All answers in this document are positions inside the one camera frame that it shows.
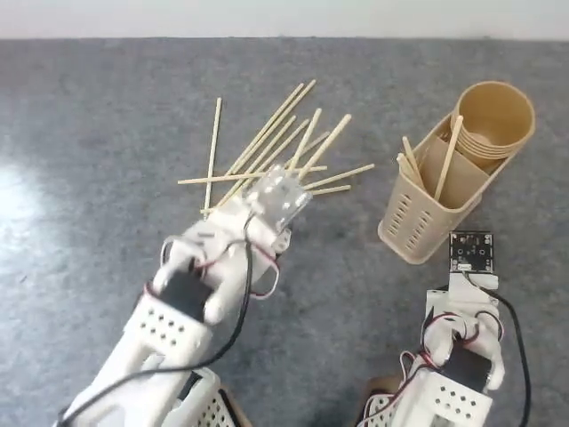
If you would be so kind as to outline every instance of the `robotic arm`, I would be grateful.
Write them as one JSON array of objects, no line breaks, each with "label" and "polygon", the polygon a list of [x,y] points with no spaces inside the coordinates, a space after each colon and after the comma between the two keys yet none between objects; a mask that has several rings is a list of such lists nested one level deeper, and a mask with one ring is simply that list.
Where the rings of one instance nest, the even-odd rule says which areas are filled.
[{"label": "robotic arm", "polygon": [[493,274],[493,237],[487,233],[451,233],[449,285],[427,292],[418,354],[396,391],[373,392],[357,427],[481,427],[492,405],[488,391],[498,390],[505,369],[501,357],[504,328],[499,302],[511,311],[524,364],[527,423],[530,379],[517,316],[497,295]]},{"label": "robotic arm", "polygon": [[[252,284],[287,247],[287,223],[310,200],[300,184],[276,166],[247,193],[234,196],[206,220],[168,238],[162,265],[93,382],[62,415],[58,426],[191,426],[219,389],[207,369],[243,324]],[[199,362],[220,323],[241,302],[236,331],[216,355]]]}]

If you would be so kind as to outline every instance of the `stacked paper cups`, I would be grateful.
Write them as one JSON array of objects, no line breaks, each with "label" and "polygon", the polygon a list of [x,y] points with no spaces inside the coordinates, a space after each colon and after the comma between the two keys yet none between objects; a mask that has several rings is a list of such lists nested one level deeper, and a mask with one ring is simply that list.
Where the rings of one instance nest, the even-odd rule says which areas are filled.
[{"label": "stacked paper cups", "polygon": [[532,103],[524,93],[503,82],[469,87],[451,114],[451,128],[458,116],[464,117],[458,151],[482,168],[513,155],[535,131]]}]

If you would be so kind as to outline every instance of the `white wall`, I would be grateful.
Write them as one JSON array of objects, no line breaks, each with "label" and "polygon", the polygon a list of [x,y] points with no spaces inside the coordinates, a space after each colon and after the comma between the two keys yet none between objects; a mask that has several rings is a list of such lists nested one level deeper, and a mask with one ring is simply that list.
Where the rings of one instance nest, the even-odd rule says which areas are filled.
[{"label": "white wall", "polygon": [[569,1],[0,0],[0,38],[151,36],[569,40]]}]

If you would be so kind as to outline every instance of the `bamboo skewer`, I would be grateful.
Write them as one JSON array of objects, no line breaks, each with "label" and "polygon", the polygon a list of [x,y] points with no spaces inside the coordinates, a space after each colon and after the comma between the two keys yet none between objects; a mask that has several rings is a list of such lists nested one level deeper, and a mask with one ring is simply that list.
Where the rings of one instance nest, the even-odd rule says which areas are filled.
[{"label": "bamboo skewer", "polygon": [[237,157],[237,160],[233,163],[233,165],[231,165],[231,167],[225,173],[226,175],[230,175],[236,171],[236,168],[238,165],[240,165],[240,162],[243,159],[243,157],[249,151],[251,151],[251,149],[257,144],[257,142],[259,142],[259,139],[275,123],[275,120],[277,120],[279,118],[279,116],[281,115],[283,110],[294,100],[294,97],[302,90],[303,87],[304,87],[303,83],[296,86],[296,89],[294,89],[293,92],[288,96],[288,98],[286,98],[286,100],[284,100],[284,102],[281,104],[281,106],[278,109],[276,109],[275,113],[273,113],[273,115],[270,117],[270,119],[267,121],[267,123],[255,135],[255,137],[252,139],[252,141],[249,143],[249,145],[247,147],[245,147],[245,149],[241,152],[239,157]]},{"label": "bamboo skewer", "polygon": [[294,109],[294,107],[297,106],[297,104],[302,101],[302,99],[307,95],[308,92],[310,92],[310,90],[314,87],[314,85],[317,83],[316,80],[312,80],[305,88],[304,90],[299,93],[299,95],[291,102],[291,104],[282,112],[282,114],[275,120],[275,123],[273,123],[273,125],[265,132],[265,134],[263,134],[259,140],[251,147],[251,149],[249,151],[247,151],[246,153],[244,153],[243,158],[237,162],[236,161],[236,165],[233,168],[233,171],[231,171],[232,173],[236,173],[239,171],[239,169],[241,169],[246,163],[247,161],[251,158],[251,156],[259,149],[259,147],[263,144],[263,142],[275,131],[275,129],[278,128],[278,126],[283,122],[283,120],[286,119],[286,117],[289,115],[289,113]]},{"label": "bamboo skewer", "polygon": [[454,122],[453,133],[451,134],[451,140],[448,143],[448,150],[446,151],[445,162],[443,163],[443,169],[441,170],[441,174],[438,177],[438,184],[437,190],[435,191],[435,200],[441,197],[441,193],[443,192],[443,187],[445,186],[446,175],[448,174],[448,168],[451,165],[451,161],[453,160],[453,153],[456,147],[456,141],[459,138],[459,133],[462,127],[462,116],[456,117],[456,121]]},{"label": "bamboo skewer", "polygon": [[[326,171],[328,166],[313,166],[310,168],[311,172],[321,172]],[[295,172],[300,172],[300,169],[294,169]],[[247,178],[260,178],[265,172],[253,172],[253,173],[240,173],[239,175],[222,175],[222,176],[212,176],[208,178],[193,178],[191,180],[180,180],[179,184],[206,184],[208,182],[224,182],[224,181],[238,181]]]},{"label": "bamboo skewer", "polygon": [[351,120],[352,116],[347,114],[344,118],[336,125],[333,131],[328,135],[328,138],[322,143],[320,147],[318,147],[317,152],[312,155],[308,162],[302,167],[302,170],[299,172],[299,181],[306,176],[309,169],[320,159],[320,157],[325,153],[325,151],[332,145],[334,140],[338,138],[340,132],[346,127],[346,125]]},{"label": "bamboo skewer", "polygon": [[411,163],[413,170],[417,173],[417,176],[421,177],[421,172],[419,172],[419,166],[417,165],[417,159],[415,158],[411,144],[406,136],[403,137],[403,148],[405,149],[405,155],[407,156],[409,163]]},{"label": "bamboo skewer", "polygon": [[[306,148],[301,152],[301,158],[308,153],[309,151],[311,151],[314,147],[320,145],[320,143],[325,140],[326,138],[328,138],[328,135],[330,133],[329,132],[324,132],[322,133],[318,138],[316,138],[315,140],[313,140],[309,145],[306,146]],[[288,167],[291,165],[291,162],[293,161],[293,158],[289,158],[285,163],[284,163],[284,167]]]},{"label": "bamboo skewer", "polygon": [[[283,150],[286,149],[286,148],[290,145],[290,143],[291,143],[292,141],[294,141],[294,138],[296,138],[296,137],[298,136],[298,134],[299,134],[309,123],[310,123],[310,120],[308,120],[308,119],[304,120],[304,121],[301,123],[301,125],[300,125],[299,127],[297,127],[297,128],[293,131],[293,133],[291,133],[291,134],[289,135],[289,137],[286,138],[286,140],[284,140],[283,143],[282,143],[281,145],[279,145],[278,148],[277,148],[275,151],[273,151],[273,152],[271,153],[271,155],[262,163],[262,165],[259,166],[259,168],[258,168],[256,171],[254,171],[254,172],[256,172],[256,173],[265,173],[265,172],[266,172],[265,169],[267,169],[268,166],[270,166],[270,165],[273,164],[273,160],[275,160],[275,158],[276,158],[279,154],[281,154],[281,152],[283,152]],[[251,183],[252,180],[253,180],[253,178],[247,179],[247,181],[245,181],[245,182],[243,183],[243,185],[241,186],[241,188],[247,187],[247,186]]]},{"label": "bamboo skewer", "polygon": [[348,178],[349,176],[356,175],[356,174],[361,173],[361,172],[369,171],[370,169],[373,169],[374,167],[375,167],[375,165],[373,163],[371,163],[369,165],[361,166],[361,167],[358,167],[356,169],[352,169],[351,171],[339,173],[339,174],[331,176],[329,178],[325,178],[321,181],[312,182],[311,184],[306,185],[304,187],[304,189],[315,189],[316,187],[320,187],[322,185],[329,184],[330,182],[339,181],[339,180],[342,180],[344,178]]},{"label": "bamboo skewer", "polygon": [[317,126],[318,119],[320,118],[321,114],[322,114],[322,109],[317,109],[314,112],[314,116],[312,117],[312,120],[310,120],[309,128],[306,130],[306,132],[302,136],[302,139],[301,139],[301,142],[299,143],[298,148],[296,149],[296,151],[294,151],[294,156],[293,156],[293,158],[291,160],[291,164],[289,166],[289,173],[288,173],[289,175],[290,175],[290,171],[292,169],[294,169],[296,167],[296,165],[299,163],[299,158],[301,158],[302,151],[304,151],[306,144],[309,143],[310,136],[312,136],[312,133],[314,132],[314,128]]},{"label": "bamboo skewer", "polygon": [[417,173],[415,173],[413,167],[411,166],[411,163],[409,163],[409,159],[407,158],[407,156],[405,154],[403,154],[403,153],[397,154],[397,162],[399,163],[399,167],[401,168],[403,173],[405,175],[407,175],[407,177],[412,182],[414,182],[417,185],[421,185],[420,179],[417,176]]},{"label": "bamboo skewer", "polygon": [[[268,154],[268,152],[273,148],[273,146],[278,142],[278,140],[280,140],[281,137],[285,134],[285,132],[288,130],[288,128],[291,127],[291,125],[293,124],[293,121],[295,119],[296,119],[296,116],[292,116],[289,119],[289,121],[286,122],[286,124],[281,128],[280,131],[278,131],[278,133],[271,140],[271,142],[269,144],[267,144],[267,147],[265,147],[265,149],[255,159],[255,161],[249,165],[249,167],[247,168],[245,173],[251,173],[255,169],[255,167],[257,167],[257,165]],[[227,202],[229,200],[229,198],[231,196],[233,196],[241,188],[241,185],[243,184],[243,182],[244,182],[244,180],[239,180],[235,184],[233,184],[233,187],[231,187],[231,189],[227,193],[225,193],[225,196],[223,196],[223,198],[220,200],[220,202],[217,204],[217,206],[221,206],[225,202]]]},{"label": "bamboo skewer", "polygon": [[341,185],[340,187],[330,187],[329,189],[315,189],[310,191],[310,193],[312,193],[312,196],[321,196],[323,194],[337,193],[339,191],[348,191],[351,188],[351,185]]},{"label": "bamboo skewer", "polygon": [[[210,163],[207,166],[207,177],[212,178],[213,176],[213,162],[215,161],[215,149],[217,147],[217,135],[220,130],[220,115],[221,115],[221,98],[217,99],[215,103],[215,118],[213,119],[213,133],[212,133],[212,146],[210,147]],[[205,186],[205,201],[204,209],[210,207],[210,201],[212,198],[212,182],[208,181]]]},{"label": "bamboo skewer", "polygon": [[[340,191],[348,191],[351,188],[352,188],[351,185],[340,185],[340,187],[329,187],[327,189],[313,189],[310,191],[310,194],[312,194],[312,196],[322,196],[324,194],[338,193]],[[211,211],[213,211],[216,208],[217,206],[210,207],[209,209],[202,209],[200,213],[209,214]]]}]

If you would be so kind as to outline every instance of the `perforated plastic panel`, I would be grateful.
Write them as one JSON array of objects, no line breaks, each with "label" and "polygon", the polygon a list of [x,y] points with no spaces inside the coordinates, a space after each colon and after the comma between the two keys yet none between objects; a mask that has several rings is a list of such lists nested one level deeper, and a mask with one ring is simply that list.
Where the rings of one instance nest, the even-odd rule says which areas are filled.
[{"label": "perforated plastic panel", "polygon": [[192,427],[236,427],[223,397],[217,393]]},{"label": "perforated plastic panel", "polygon": [[440,374],[431,374],[420,395],[421,404],[439,416],[465,426],[484,425],[492,399]]},{"label": "perforated plastic panel", "polygon": [[388,394],[373,396],[369,409],[369,414],[373,416],[370,417],[369,422],[366,424],[367,427],[389,427],[391,425],[391,419],[397,409],[397,403],[383,409],[389,403],[389,397],[390,395]]},{"label": "perforated plastic panel", "polygon": [[149,295],[143,295],[124,327],[148,347],[185,363],[211,332],[202,324]]}]

